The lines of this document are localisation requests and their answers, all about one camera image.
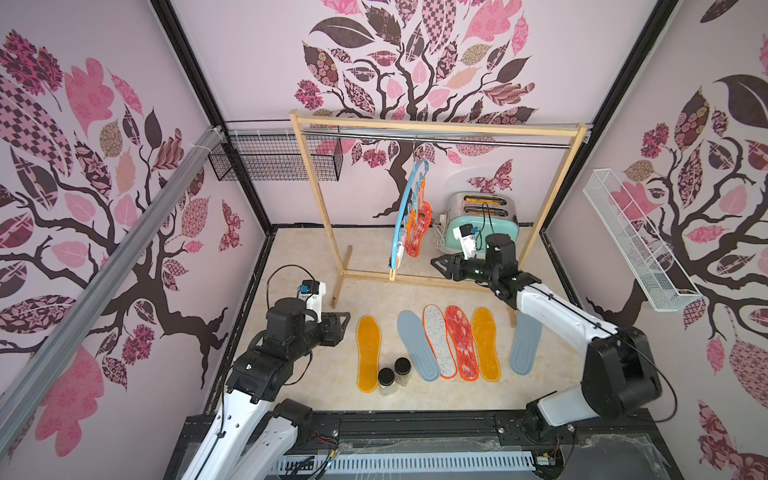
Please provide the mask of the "yellow insole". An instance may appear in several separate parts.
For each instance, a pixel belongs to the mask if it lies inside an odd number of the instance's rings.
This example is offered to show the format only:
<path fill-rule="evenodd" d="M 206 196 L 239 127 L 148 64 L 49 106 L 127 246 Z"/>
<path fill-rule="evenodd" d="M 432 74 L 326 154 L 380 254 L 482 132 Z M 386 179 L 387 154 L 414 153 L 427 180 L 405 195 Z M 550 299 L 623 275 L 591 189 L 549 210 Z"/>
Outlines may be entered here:
<path fill-rule="evenodd" d="M 356 329 L 358 352 L 357 388 L 370 394 L 377 389 L 382 333 L 376 319 L 363 316 Z"/>
<path fill-rule="evenodd" d="M 496 349 L 496 323 L 491 311 L 485 307 L 476 308 L 471 328 L 480 375 L 487 382 L 498 382 L 502 372 Z"/>

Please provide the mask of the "red orange insole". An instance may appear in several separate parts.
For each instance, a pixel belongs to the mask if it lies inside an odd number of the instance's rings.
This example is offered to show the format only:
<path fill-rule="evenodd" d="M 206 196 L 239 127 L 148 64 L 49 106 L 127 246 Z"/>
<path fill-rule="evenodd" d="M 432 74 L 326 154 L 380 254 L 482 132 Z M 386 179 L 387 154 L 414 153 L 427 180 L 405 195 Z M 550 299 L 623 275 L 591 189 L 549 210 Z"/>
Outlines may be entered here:
<path fill-rule="evenodd" d="M 446 308 L 445 321 L 454 344 L 459 375 L 465 381 L 474 382 L 479 377 L 479 365 L 470 322 L 466 314 L 455 305 Z"/>
<path fill-rule="evenodd" d="M 431 226 L 433 209 L 429 202 L 424 201 L 413 211 L 406 223 L 405 252 L 417 258 L 420 255 L 421 242 Z"/>

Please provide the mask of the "orange rimmed grey insole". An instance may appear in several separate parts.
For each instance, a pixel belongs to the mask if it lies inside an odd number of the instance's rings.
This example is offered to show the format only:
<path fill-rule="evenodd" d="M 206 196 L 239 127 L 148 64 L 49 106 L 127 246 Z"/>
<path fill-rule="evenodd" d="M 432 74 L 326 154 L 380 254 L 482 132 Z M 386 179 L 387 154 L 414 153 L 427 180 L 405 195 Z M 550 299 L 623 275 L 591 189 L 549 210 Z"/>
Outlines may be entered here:
<path fill-rule="evenodd" d="M 453 351 L 448 342 L 448 331 L 441 309 L 434 304 L 427 305 L 423 310 L 422 324 L 438 363 L 440 376 L 444 379 L 454 378 L 458 370 Z"/>

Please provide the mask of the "grey blue insole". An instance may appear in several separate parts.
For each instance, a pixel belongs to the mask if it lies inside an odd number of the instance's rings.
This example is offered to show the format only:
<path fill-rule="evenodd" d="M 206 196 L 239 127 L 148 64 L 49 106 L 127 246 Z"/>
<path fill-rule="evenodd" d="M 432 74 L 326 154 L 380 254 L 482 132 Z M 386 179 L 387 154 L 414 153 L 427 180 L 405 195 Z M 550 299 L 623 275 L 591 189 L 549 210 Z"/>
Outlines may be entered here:
<path fill-rule="evenodd" d="M 397 318 L 398 335 L 403 342 L 412 365 L 425 382 L 436 381 L 440 367 L 427 339 L 421 319 L 411 310 L 401 311 Z"/>

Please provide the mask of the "blue clip hanger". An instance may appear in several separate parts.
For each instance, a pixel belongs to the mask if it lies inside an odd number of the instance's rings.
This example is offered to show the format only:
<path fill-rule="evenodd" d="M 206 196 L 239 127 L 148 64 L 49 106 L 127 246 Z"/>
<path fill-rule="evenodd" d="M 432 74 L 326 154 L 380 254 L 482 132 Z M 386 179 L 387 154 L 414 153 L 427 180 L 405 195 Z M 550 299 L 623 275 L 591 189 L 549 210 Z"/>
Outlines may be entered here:
<path fill-rule="evenodd" d="M 391 255 L 389 259 L 388 279 L 395 281 L 400 269 L 403 257 L 406 253 L 406 244 L 420 213 L 424 202 L 424 190 L 426 176 L 429 172 L 430 161 L 424 154 L 423 146 L 413 150 L 413 167 L 407 178 L 403 196 L 399 203 L 397 221 L 391 243 Z"/>

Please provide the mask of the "wooden clothes rack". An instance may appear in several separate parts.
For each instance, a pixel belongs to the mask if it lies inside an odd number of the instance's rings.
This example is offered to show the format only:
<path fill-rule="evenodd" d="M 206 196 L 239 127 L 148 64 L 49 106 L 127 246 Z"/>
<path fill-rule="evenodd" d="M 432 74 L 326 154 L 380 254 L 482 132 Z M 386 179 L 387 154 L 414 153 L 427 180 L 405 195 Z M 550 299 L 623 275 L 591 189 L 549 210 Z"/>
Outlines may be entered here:
<path fill-rule="evenodd" d="M 560 192 L 568 170 L 575 157 L 586 140 L 591 127 L 584 123 L 577 124 L 542 124 L 542 125 L 502 125 L 502 124 L 473 124 L 451 122 L 422 122 L 422 121 L 396 121 L 386 119 L 352 119 L 323 116 L 300 115 L 296 110 L 290 112 L 290 121 L 298 143 L 301 158 L 312 188 L 318 211 L 321 215 L 324 232 L 329 241 L 334 255 L 338 273 L 338 281 L 333 293 L 331 305 L 337 307 L 346 279 L 360 279 L 383 282 L 399 282 L 409 285 L 458 288 L 460 290 L 477 291 L 478 285 L 461 284 L 452 280 L 438 279 L 436 277 L 419 275 L 401 275 L 397 272 L 398 245 L 394 244 L 391 250 L 390 269 L 388 272 L 374 272 L 355 270 L 348 267 L 352 250 L 341 254 L 334 235 L 333 226 L 327 211 L 322 194 L 317 172 L 312 159 L 312 153 L 308 147 L 306 136 L 309 134 L 326 135 L 332 137 L 363 138 L 366 132 L 371 130 L 373 139 L 396 140 L 397 133 L 403 132 L 407 140 L 424 141 L 427 143 L 456 143 L 471 144 L 475 136 L 533 136 L 533 137 L 565 137 L 569 139 L 567 144 L 535 143 L 535 142 L 507 142 L 507 147 L 517 148 L 549 148 L 564 151 L 556 174 L 553 176 L 548 193 L 542 203 L 536 221 L 526 243 L 517 257 L 518 265 L 524 266 L 528 259 L 536 238 L 543 232 L 543 225 L 550 213 L 557 194 Z"/>

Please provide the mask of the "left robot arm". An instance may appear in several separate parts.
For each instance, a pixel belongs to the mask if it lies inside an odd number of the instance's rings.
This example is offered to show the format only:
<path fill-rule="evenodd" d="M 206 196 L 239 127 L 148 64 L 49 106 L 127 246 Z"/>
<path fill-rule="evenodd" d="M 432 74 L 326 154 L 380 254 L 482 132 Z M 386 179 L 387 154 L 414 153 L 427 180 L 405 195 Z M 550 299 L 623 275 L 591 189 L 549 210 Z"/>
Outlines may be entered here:
<path fill-rule="evenodd" d="M 348 312 L 283 298 L 266 312 L 266 329 L 233 364 L 221 405 L 184 479 L 264 479 L 299 440 L 310 437 L 312 409 L 293 400 L 276 403 L 295 362 L 344 338 Z"/>

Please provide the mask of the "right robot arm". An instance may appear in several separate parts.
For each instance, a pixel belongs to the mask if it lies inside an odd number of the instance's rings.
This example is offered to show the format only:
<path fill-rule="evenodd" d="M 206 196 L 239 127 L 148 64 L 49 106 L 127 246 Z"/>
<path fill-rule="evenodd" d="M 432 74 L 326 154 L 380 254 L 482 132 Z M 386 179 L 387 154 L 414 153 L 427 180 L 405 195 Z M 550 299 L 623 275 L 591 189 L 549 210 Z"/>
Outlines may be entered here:
<path fill-rule="evenodd" d="M 536 432 L 593 418 L 617 419 L 661 397 L 664 376 L 646 335 L 588 314 L 521 270 L 515 242 L 508 235 L 489 235 L 482 259 L 444 254 L 433 258 L 431 265 L 448 280 L 471 280 L 487 288 L 519 316 L 547 327 L 584 358 L 577 385 L 526 406 L 526 420 Z"/>

